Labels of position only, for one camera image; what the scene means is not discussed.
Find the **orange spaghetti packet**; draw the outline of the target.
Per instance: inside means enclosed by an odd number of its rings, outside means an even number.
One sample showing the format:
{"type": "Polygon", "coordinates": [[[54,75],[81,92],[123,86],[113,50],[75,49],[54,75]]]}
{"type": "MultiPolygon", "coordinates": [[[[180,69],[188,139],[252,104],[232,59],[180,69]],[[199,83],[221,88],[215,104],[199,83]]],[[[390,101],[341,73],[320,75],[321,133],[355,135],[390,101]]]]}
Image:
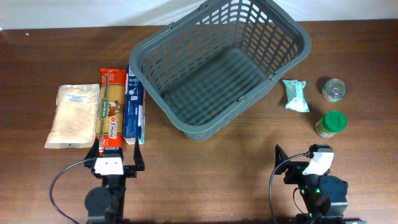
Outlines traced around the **orange spaghetti packet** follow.
{"type": "Polygon", "coordinates": [[[101,69],[96,139],[99,155],[107,147],[121,147],[124,129],[124,109],[127,71],[116,68],[101,69]]]}

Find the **grey plastic shopping basket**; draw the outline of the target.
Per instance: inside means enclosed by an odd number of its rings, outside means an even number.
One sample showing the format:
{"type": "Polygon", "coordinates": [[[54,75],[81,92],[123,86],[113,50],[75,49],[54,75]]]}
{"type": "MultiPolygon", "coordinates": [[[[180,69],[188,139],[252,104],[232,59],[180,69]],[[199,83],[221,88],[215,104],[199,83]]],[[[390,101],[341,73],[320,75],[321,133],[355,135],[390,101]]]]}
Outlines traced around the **grey plastic shopping basket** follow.
{"type": "Polygon", "coordinates": [[[311,49],[309,33],[274,1],[205,1],[137,44],[129,65],[170,122],[204,141],[311,49]]]}

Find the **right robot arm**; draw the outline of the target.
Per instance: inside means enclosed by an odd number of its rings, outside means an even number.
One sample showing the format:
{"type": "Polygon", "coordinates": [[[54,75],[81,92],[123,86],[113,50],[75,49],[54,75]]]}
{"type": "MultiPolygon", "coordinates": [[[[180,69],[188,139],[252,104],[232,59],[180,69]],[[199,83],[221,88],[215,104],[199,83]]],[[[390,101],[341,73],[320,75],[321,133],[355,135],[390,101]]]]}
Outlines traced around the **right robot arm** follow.
{"type": "Polygon", "coordinates": [[[313,144],[307,152],[289,157],[279,146],[275,146],[275,167],[269,181],[269,205],[272,221],[277,219],[272,204],[272,181],[275,175],[284,174],[284,183],[296,185],[305,204],[306,212],[300,211],[287,223],[298,224],[361,224],[359,218],[345,218],[348,207],[348,183],[330,175],[334,158],[332,147],[313,144]]]}

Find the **small tin can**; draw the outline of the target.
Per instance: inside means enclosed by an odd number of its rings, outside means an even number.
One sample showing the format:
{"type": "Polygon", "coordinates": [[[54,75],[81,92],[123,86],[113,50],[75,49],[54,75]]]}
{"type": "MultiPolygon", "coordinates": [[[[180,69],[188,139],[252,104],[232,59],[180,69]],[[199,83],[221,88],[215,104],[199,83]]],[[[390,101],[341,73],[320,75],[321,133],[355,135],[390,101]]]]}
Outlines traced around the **small tin can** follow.
{"type": "Polygon", "coordinates": [[[347,93],[346,84],[340,79],[329,79],[322,88],[322,96],[329,102],[342,100],[347,93]]]}

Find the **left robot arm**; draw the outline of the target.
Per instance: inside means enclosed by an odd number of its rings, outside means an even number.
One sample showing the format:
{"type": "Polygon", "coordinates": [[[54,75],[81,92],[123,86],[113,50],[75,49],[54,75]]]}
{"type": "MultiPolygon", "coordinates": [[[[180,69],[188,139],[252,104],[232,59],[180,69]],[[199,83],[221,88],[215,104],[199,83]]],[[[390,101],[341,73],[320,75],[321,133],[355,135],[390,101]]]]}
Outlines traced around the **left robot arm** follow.
{"type": "Polygon", "coordinates": [[[134,164],[123,164],[123,150],[120,147],[107,147],[100,154],[100,142],[95,139],[85,157],[84,166],[102,180],[100,187],[90,190],[85,197],[88,211],[88,223],[130,223],[124,218],[124,199],[126,180],[136,178],[137,173],[145,170],[139,140],[134,143],[134,164]]]}

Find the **blue pasta box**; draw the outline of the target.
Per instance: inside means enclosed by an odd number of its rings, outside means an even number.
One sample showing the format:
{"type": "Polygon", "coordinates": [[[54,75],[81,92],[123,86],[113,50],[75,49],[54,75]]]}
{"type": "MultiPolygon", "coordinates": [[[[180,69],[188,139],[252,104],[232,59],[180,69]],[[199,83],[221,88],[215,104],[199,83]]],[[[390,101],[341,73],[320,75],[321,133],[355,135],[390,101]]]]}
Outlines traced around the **blue pasta box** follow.
{"type": "Polygon", "coordinates": [[[141,81],[127,67],[123,138],[128,144],[145,141],[145,100],[146,91],[141,81]]]}

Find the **clear bag of grains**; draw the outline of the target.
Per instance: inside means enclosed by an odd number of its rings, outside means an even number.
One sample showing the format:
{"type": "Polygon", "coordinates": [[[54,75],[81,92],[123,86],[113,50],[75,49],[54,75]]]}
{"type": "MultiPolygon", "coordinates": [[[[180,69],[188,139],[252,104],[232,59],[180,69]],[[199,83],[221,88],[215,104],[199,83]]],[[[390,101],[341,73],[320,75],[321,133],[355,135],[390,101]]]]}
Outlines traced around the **clear bag of grains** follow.
{"type": "Polygon", "coordinates": [[[99,99],[98,84],[59,86],[55,116],[45,147],[90,147],[95,140],[99,99]]]}

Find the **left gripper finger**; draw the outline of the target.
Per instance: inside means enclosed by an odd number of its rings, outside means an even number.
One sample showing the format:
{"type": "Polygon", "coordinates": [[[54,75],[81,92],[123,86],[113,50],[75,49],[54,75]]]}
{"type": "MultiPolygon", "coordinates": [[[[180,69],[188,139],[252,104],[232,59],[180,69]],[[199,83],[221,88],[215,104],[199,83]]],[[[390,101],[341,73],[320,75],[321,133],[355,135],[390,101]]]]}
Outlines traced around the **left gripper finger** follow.
{"type": "Polygon", "coordinates": [[[96,138],[91,149],[88,151],[84,158],[84,166],[87,168],[92,168],[95,164],[96,159],[100,156],[99,154],[99,140],[96,138]]]}
{"type": "Polygon", "coordinates": [[[137,171],[145,171],[145,162],[141,154],[139,141],[134,144],[134,163],[137,171]]]}

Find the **green lid glass jar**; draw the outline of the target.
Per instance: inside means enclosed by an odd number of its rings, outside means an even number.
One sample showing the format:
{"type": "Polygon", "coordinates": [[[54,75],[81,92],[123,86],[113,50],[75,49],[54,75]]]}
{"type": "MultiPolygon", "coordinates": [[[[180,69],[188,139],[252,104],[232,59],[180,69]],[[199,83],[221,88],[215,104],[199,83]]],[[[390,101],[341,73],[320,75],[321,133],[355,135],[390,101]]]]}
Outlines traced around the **green lid glass jar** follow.
{"type": "Polygon", "coordinates": [[[332,138],[347,125],[346,116],[340,111],[329,111],[315,125],[315,131],[323,138],[332,138]]]}

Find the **light green crumpled packet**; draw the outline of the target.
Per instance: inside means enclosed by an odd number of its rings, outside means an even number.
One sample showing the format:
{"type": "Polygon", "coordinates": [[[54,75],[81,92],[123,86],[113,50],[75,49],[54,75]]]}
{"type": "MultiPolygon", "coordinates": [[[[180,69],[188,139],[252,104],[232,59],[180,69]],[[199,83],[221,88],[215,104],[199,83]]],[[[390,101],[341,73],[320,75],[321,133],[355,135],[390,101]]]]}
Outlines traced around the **light green crumpled packet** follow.
{"type": "Polygon", "coordinates": [[[307,82],[299,80],[282,80],[282,82],[285,85],[287,94],[285,108],[300,113],[309,113],[310,110],[303,92],[307,82]]]}

